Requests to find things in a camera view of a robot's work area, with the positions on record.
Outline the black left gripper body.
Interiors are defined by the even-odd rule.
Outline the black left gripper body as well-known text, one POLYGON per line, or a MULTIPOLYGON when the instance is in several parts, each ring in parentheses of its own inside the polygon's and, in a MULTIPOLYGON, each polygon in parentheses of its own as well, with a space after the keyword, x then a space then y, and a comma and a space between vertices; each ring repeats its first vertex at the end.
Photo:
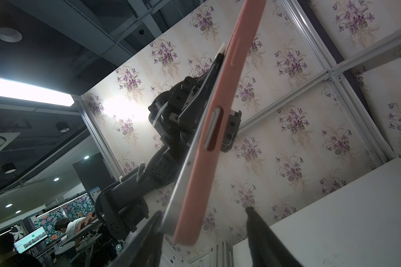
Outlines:
POLYGON ((214 83, 214 79, 207 76, 188 76, 153 100, 148 107, 149 121, 162 141, 156 148, 158 153, 167 150, 187 151, 212 94, 214 83))

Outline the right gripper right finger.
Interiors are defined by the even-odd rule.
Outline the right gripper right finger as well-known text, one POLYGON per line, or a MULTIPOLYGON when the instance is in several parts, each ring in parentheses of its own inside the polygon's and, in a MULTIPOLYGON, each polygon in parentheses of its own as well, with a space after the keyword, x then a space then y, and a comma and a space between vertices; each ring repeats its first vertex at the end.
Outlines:
POLYGON ((302 267, 253 207, 246 208, 246 213, 254 267, 302 267))

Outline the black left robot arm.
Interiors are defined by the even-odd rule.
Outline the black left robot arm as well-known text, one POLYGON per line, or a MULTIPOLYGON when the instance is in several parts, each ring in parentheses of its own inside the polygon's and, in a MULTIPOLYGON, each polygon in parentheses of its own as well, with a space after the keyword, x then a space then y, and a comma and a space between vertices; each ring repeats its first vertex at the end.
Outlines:
POLYGON ((142 197, 175 183, 159 230, 177 244, 197 242, 219 154, 231 149, 241 122, 241 113, 231 109, 237 85, 236 75, 209 72, 188 76, 153 100, 149 121, 164 145, 101 197, 106 223, 116 238, 132 231, 148 212, 142 197))

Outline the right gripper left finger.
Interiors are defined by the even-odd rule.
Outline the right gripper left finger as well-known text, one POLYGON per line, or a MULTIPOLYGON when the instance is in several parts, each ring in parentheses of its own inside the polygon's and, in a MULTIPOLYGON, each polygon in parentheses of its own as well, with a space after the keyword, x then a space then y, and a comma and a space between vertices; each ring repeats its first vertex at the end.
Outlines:
POLYGON ((160 231, 163 212, 157 211, 110 267, 159 267, 164 234, 160 231))

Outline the pink-cased phone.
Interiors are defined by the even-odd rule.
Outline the pink-cased phone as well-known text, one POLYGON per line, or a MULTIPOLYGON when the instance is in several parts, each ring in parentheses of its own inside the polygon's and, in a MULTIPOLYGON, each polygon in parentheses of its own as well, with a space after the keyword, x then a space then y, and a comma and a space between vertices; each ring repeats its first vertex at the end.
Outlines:
POLYGON ((197 242, 206 213, 219 153, 239 78, 257 33, 266 1, 245 1, 229 43, 223 45, 203 84, 211 89, 202 117, 171 196, 161 231, 176 244, 197 242))

